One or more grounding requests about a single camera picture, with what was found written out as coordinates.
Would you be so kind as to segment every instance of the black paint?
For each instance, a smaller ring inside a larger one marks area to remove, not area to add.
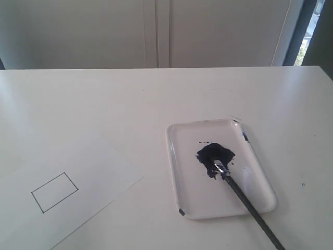
[[[212,143],[205,147],[202,150],[198,151],[196,156],[199,162],[204,164],[207,168],[207,174],[210,178],[215,178],[216,175],[220,172],[217,170],[214,161],[219,160],[223,166],[228,169],[228,163],[234,158],[235,153],[231,150],[222,147],[218,143]]]
[[[249,139],[244,132],[243,132],[243,136],[244,136],[245,141],[249,142]]]
[[[181,208],[179,209],[179,213],[180,213],[182,216],[185,215],[185,212],[184,212]]]

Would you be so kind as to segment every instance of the drawn rectangle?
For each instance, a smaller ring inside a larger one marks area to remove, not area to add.
[[[46,182],[31,194],[43,213],[58,205],[79,190],[64,172]]]

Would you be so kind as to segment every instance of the white tray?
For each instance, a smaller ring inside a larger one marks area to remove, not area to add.
[[[247,214],[231,187],[209,178],[197,152],[212,142],[233,151],[231,176],[259,213],[276,206],[276,196],[241,125],[233,120],[175,124],[166,130],[177,209],[185,218],[205,219]]]

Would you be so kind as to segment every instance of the paintbrush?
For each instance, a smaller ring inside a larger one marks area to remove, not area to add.
[[[204,166],[207,168],[208,176],[216,179],[216,175],[220,174],[222,177],[222,180],[226,181],[229,184],[229,186],[234,190],[236,195],[243,202],[243,204],[246,206],[248,211],[252,214],[252,216],[257,221],[259,226],[266,233],[268,238],[272,241],[272,243],[274,244],[276,249],[285,250],[285,248],[282,246],[281,242],[277,239],[277,237],[271,231],[269,226],[266,224],[266,222],[263,220],[263,218],[254,208],[252,203],[249,201],[249,199],[240,189],[238,184],[231,177],[230,171],[229,171],[229,168],[227,165],[233,159],[235,154],[231,150],[222,147],[218,143],[212,143],[212,144],[205,146],[197,154],[198,154],[197,155],[198,160],[202,164],[204,164]]]

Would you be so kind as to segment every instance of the white paper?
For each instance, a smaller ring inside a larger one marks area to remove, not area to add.
[[[103,139],[21,168],[0,182],[0,249],[51,249],[142,177]]]

